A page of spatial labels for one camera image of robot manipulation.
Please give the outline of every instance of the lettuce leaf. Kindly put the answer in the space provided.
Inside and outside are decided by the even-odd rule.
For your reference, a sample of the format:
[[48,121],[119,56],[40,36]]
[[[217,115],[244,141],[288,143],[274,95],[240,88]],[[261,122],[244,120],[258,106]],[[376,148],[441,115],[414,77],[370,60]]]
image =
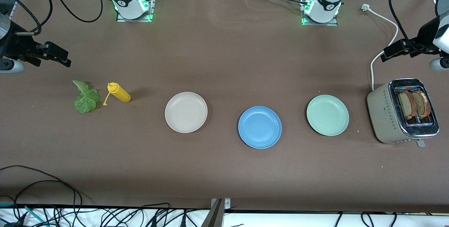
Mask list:
[[95,109],[96,103],[100,101],[98,91],[89,89],[89,86],[79,80],[74,80],[73,83],[78,87],[80,96],[75,101],[75,110],[81,113],[91,112]]

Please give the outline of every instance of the brown table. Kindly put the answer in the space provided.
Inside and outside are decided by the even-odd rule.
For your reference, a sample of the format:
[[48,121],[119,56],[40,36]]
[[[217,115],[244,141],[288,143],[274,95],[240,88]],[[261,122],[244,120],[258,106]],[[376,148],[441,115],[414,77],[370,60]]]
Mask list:
[[[46,0],[22,0],[42,20]],[[93,19],[98,0],[65,0]],[[431,72],[432,56],[375,63],[379,86],[395,78],[425,83],[441,131],[426,140],[382,144],[366,106],[369,63],[394,27],[359,10],[363,3],[392,19],[387,0],[345,0],[338,27],[302,26],[298,5],[280,0],[157,0],[150,24],[115,22],[109,1],[92,24],[77,21],[57,0],[35,37],[69,51],[72,67],[43,61],[21,75],[0,75],[0,165],[22,164],[54,174],[80,189],[91,205],[140,206],[168,201],[208,207],[212,197],[232,206],[309,211],[425,211],[449,206],[449,74]],[[433,16],[433,0],[393,0],[410,37]],[[32,19],[18,8],[13,20]],[[133,100],[109,99],[88,114],[73,108],[72,80],[99,90],[118,82]],[[175,94],[192,91],[209,115],[191,134],[172,131],[164,108]],[[322,136],[305,109],[320,94],[348,107],[349,126]],[[279,115],[279,142],[266,150],[245,145],[237,121],[263,105]],[[42,179],[32,171],[0,174],[0,191],[15,194]],[[19,202],[71,203],[69,190],[36,186]]]

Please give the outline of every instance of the mustard bottle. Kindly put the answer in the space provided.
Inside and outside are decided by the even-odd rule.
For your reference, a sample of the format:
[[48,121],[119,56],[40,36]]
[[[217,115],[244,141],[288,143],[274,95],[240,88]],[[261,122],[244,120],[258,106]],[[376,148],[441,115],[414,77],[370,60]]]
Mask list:
[[109,94],[106,96],[105,102],[103,103],[103,105],[105,106],[107,105],[106,100],[108,99],[110,94],[113,94],[122,102],[129,102],[131,100],[130,94],[128,94],[127,91],[125,91],[122,87],[120,87],[119,84],[115,82],[108,83],[108,91]]

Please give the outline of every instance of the bread slice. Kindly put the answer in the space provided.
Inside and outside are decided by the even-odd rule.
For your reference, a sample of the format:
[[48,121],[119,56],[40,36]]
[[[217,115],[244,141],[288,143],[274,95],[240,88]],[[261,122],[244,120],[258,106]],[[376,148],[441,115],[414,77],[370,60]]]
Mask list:
[[400,92],[399,101],[401,103],[402,114],[407,119],[412,119],[417,112],[414,97],[410,92]]
[[412,93],[413,98],[415,99],[416,107],[418,109],[418,114],[420,118],[425,118],[428,115],[430,115],[431,109],[430,109],[430,103],[429,99],[427,99],[427,96],[425,96],[425,93],[423,91],[416,91]]

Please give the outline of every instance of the toaster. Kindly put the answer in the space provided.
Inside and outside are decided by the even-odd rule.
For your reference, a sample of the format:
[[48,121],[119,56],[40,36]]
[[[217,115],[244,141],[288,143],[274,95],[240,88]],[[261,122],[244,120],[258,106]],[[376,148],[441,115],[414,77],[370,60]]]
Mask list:
[[[423,91],[431,107],[430,115],[422,119],[419,116],[406,119],[399,101],[399,93],[404,91]],[[383,143],[416,140],[418,146],[423,147],[422,139],[431,138],[440,130],[425,86],[417,79],[392,80],[369,93],[367,103],[376,137]]]

